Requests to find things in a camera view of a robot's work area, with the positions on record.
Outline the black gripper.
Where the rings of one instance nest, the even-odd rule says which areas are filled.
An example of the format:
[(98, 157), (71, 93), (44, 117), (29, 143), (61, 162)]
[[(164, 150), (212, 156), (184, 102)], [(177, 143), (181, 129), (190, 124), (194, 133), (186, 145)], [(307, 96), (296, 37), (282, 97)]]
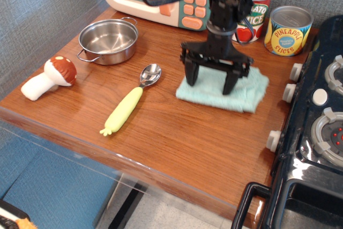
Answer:
[(187, 83), (194, 86), (199, 66), (227, 72), (223, 95), (228, 95), (239, 77), (246, 77), (253, 59), (239, 52), (232, 43), (230, 35), (216, 35), (209, 32), (206, 41), (182, 42), (181, 60), (185, 66)]

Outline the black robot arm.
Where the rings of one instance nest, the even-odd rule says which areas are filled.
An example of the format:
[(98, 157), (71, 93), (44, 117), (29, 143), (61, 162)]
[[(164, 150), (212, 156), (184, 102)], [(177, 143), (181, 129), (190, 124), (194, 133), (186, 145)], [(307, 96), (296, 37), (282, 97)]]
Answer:
[(189, 85), (194, 86), (200, 66), (220, 70), (226, 73), (222, 93), (228, 95), (238, 79), (249, 74), (253, 59), (235, 49), (232, 37), (252, 6), (252, 0), (211, 0), (206, 41), (181, 44), (181, 60)]

